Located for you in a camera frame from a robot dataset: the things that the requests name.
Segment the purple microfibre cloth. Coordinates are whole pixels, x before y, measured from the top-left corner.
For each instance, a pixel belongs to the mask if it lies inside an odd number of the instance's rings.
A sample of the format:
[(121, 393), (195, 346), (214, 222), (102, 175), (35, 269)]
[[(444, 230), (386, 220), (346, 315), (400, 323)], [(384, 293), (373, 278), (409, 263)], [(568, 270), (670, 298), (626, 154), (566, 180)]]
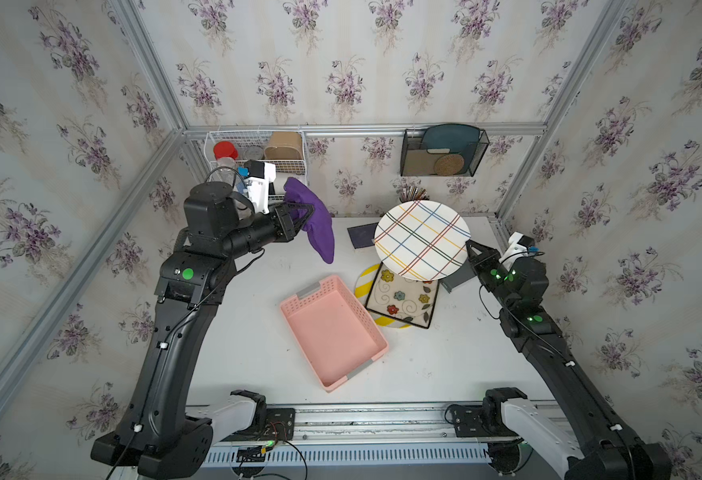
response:
[(332, 227), (333, 217), (324, 202), (302, 181), (289, 178), (284, 185), (285, 201), (288, 203), (308, 204), (313, 213), (302, 230), (308, 235), (313, 249), (326, 264), (332, 264), (335, 257), (335, 236)]

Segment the round plaid pattern plate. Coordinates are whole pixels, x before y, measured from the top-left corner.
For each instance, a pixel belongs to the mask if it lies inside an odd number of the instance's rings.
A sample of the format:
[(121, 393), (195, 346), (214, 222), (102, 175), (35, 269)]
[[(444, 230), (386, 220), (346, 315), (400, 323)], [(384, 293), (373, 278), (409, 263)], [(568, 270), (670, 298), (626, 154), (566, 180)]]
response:
[(433, 282), (457, 272), (468, 259), (472, 234), (451, 207), (431, 200), (402, 203), (386, 212), (373, 238), (380, 261), (409, 280)]

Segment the square floral plate black rim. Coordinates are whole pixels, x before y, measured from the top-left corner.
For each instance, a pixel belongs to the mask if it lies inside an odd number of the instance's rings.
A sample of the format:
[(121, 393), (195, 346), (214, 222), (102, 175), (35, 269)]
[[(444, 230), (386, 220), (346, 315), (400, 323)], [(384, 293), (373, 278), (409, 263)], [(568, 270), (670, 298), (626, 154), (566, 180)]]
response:
[(380, 263), (365, 308), (409, 324), (410, 327), (429, 329), (438, 299), (440, 281), (410, 280), (395, 274)]

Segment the yellow white striped round plate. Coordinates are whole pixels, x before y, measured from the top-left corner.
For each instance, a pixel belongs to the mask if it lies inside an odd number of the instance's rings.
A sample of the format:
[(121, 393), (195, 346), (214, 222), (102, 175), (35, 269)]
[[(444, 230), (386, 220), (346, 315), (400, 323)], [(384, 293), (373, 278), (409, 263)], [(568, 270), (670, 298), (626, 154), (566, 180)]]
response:
[[(366, 300), (368, 299), (372, 290), (373, 281), (375, 280), (379, 270), (379, 264), (372, 265), (365, 269), (358, 277), (354, 286), (354, 294), (360, 303), (365, 304)], [(371, 313), (371, 317), (379, 327), (387, 327), (391, 329), (407, 329), (410, 327), (409, 324), (376, 313)]]

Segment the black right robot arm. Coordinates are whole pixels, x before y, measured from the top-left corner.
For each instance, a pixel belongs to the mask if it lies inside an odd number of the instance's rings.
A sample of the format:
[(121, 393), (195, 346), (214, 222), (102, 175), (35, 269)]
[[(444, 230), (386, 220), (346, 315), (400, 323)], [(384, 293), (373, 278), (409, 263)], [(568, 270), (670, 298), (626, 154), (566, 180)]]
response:
[(481, 428), (526, 441), (562, 479), (668, 479), (672, 461), (659, 443), (645, 442), (616, 413), (575, 360), (561, 328), (542, 306), (546, 266), (531, 238), (501, 254), (474, 240), (467, 263), (481, 292), (499, 303), (497, 319), (517, 352), (554, 395), (570, 429), (539, 414), (516, 387), (490, 389), (479, 414)]

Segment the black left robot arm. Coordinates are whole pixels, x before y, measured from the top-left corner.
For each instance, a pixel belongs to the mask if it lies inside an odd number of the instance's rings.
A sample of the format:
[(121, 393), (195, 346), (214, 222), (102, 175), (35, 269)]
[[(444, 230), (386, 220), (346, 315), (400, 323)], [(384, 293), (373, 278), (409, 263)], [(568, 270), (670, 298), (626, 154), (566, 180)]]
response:
[(116, 428), (94, 441), (92, 460), (180, 479), (206, 459), (213, 421), (187, 415), (186, 402), (205, 335), (242, 272), (236, 260), (293, 240), (315, 212), (309, 203), (286, 202), (242, 219), (240, 205), (253, 207), (224, 182), (199, 184), (185, 200), (187, 226), (160, 268), (154, 330), (134, 393)]

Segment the dark grey book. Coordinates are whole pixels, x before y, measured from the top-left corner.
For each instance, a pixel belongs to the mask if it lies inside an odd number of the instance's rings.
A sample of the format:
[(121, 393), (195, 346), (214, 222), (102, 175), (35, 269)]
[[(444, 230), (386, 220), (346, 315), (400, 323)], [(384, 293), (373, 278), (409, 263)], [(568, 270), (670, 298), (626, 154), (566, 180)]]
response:
[(454, 273), (440, 280), (440, 285), (448, 292), (452, 293), (458, 287), (476, 278), (471, 263), (466, 261)]

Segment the dark blue notebook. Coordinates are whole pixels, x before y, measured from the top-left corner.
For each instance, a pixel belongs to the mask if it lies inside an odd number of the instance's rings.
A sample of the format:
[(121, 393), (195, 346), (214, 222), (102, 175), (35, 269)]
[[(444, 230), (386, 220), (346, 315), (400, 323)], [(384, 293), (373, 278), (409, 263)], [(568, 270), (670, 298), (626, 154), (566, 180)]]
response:
[(376, 237), (375, 233), (377, 227), (377, 223), (369, 223), (349, 227), (347, 231), (353, 248), (364, 249), (368, 247), (373, 247), (375, 244), (374, 239)]

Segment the red lid jar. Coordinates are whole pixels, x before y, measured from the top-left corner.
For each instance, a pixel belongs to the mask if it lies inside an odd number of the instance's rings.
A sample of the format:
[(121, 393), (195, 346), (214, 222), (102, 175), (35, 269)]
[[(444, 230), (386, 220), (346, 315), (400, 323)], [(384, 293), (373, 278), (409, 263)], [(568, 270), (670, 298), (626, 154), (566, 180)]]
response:
[(237, 160), (239, 158), (238, 148), (230, 141), (217, 142), (213, 147), (213, 154), (216, 160), (224, 158)]

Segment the coloured pencils bunch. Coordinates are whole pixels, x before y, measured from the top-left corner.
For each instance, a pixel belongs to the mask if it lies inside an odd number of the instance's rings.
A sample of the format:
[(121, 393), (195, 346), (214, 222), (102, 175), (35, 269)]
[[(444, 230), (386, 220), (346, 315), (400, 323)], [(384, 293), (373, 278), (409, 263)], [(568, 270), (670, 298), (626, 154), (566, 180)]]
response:
[(425, 188), (420, 186), (408, 185), (403, 186), (398, 190), (399, 200), (401, 203), (411, 201), (429, 200), (429, 194)]

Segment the round cork coaster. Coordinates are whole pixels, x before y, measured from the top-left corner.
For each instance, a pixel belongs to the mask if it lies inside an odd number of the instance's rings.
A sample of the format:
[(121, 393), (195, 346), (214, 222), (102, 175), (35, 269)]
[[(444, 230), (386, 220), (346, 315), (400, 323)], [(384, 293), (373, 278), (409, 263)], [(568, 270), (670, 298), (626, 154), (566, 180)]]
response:
[(439, 157), (434, 163), (434, 173), (438, 176), (456, 176), (465, 166), (465, 159), (461, 154), (449, 153)]

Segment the pink plastic dish tray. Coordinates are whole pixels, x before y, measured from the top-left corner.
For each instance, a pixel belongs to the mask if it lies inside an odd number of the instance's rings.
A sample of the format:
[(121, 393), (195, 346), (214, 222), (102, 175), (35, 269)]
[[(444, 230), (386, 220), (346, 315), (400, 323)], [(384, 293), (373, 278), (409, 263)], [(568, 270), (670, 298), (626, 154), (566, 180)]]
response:
[(327, 392), (337, 390), (389, 350), (370, 313), (337, 275), (282, 301), (280, 311)]

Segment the black mesh wall organizer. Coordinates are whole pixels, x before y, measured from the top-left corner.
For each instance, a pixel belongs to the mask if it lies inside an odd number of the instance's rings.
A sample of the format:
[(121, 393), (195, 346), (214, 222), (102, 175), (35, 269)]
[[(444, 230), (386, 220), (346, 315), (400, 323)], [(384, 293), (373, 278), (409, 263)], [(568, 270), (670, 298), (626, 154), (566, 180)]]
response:
[[(408, 129), (404, 132), (401, 157), (400, 157), (400, 175), (403, 177), (426, 177), (438, 176), (434, 173), (434, 163), (442, 155), (449, 154), (447, 149), (444, 150), (427, 150), (421, 146), (425, 129)], [(474, 163), (479, 169), (486, 152), (490, 146), (490, 140), (487, 132), (483, 130), (480, 146), (476, 151)], [(439, 177), (474, 177), (458, 174), (456, 176), (439, 176)]]

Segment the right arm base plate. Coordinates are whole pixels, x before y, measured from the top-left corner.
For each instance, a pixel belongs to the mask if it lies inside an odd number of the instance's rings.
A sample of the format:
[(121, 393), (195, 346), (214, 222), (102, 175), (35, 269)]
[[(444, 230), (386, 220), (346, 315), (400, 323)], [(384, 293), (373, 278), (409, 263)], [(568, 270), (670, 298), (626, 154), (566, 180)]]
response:
[(461, 405), (450, 404), (444, 415), (459, 438), (504, 436), (508, 429), (503, 424), (499, 407), (494, 403)]

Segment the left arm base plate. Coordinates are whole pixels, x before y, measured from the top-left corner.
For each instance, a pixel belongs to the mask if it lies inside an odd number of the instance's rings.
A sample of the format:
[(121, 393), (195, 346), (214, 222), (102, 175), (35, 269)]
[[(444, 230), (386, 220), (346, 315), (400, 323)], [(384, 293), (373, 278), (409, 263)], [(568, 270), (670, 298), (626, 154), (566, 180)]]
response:
[(224, 442), (256, 440), (289, 440), (294, 437), (296, 424), (294, 408), (267, 407), (255, 414), (252, 424), (222, 438)]

